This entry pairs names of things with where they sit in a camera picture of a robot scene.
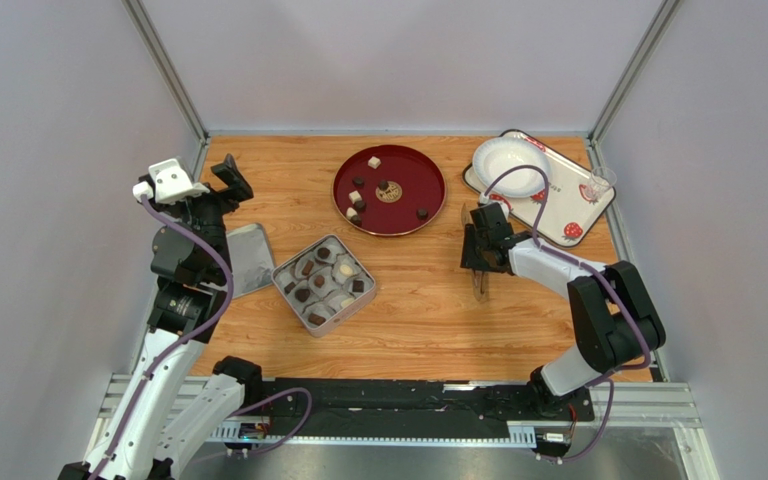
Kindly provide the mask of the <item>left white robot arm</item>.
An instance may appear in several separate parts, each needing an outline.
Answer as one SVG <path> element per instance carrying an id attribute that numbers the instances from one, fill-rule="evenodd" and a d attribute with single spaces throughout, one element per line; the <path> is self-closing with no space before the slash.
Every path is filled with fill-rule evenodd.
<path id="1" fill-rule="evenodd" d="M 233 155 L 211 172 L 223 188 L 193 180 L 172 158 L 150 166 L 133 188 L 137 202 L 161 224 L 150 264 L 157 292 L 120 404 L 86 457 L 62 467 L 62 479 L 177 479 L 224 418 L 261 389 L 259 366 L 228 357 L 217 363 L 198 399 L 170 415 L 232 301 L 224 217 L 254 196 Z"/>

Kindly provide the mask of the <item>metal tongs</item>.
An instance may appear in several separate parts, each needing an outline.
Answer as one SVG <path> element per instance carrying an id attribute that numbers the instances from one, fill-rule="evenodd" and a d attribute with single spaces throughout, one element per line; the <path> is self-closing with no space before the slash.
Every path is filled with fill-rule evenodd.
<path id="1" fill-rule="evenodd" d="M 462 204 L 460 220 L 463 227 L 466 227 L 468 224 L 472 224 L 470 210 L 470 205 L 467 203 Z M 487 277 L 487 273 L 483 271 L 470 270 L 470 275 L 473 295 L 475 299 L 480 303 L 487 302 L 489 300 L 489 279 Z"/>

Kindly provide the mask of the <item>square tin box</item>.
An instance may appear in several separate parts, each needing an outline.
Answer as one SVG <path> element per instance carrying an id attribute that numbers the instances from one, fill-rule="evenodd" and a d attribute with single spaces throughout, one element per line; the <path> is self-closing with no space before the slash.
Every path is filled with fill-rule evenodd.
<path id="1" fill-rule="evenodd" d="M 328 263 L 316 261 L 316 250 L 320 247 L 331 250 Z M 301 275 L 301 269 L 308 260 L 313 261 L 315 266 L 310 275 L 304 277 Z M 343 263 L 349 264 L 354 269 L 353 276 L 345 277 L 340 274 L 339 266 Z M 325 285 L 321 288 L 317 288 L 313 283 L 317 275 L 323 275 L 326 279 Z M 284 287 L 290 282 L 295 282 L 296 286 L 289 294 L 285 294 Z M 288 304 L 292 314 L 314 338 L 322 338 L 331 333 L 370 304 L 378 293 L 378 283 L 369 270 L 361 264 L 347 245 L 333 234 L 322 237 L 277 266 L 272 273 L 272 283 Z M 294 298 L 295 290 L 302 287 L 309 288 L 312 293 L 305 303 L 298 302 Z M 355 302 L 342 309 L 340 303 L 345 298 L 355 298 Z M 307 320 L 311 313 L 326 317 L 327 321 L 321 326 L 312 325 Z"/>

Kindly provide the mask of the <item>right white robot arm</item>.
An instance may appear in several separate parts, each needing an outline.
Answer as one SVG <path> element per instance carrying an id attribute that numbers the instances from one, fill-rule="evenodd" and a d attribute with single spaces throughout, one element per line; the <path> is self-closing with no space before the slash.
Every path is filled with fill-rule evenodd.
<path id="1" fill-rule="evenodd" d="M 569 303 L 574 344 L 531 374 L 538 395 L 561 399 L 623 368 L 650 365 L 666 332 L 635 265 L 588 261 L 529 232 L 517 233 L 498 202 L 466 217 L 462 268 L 477 276 L 505 273 L 531 280 Z"/>

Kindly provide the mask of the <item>dark chocolate bottom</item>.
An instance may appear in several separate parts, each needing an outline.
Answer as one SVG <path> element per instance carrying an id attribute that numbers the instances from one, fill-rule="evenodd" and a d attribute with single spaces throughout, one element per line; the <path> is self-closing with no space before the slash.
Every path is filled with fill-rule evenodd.
<path id="1" fill-rule="evenodd" d="M 301 303 L 307 302 L 311 295 L 312 293 L 307 287 L 298 288 L 294 292 L 294 298 Z"/>

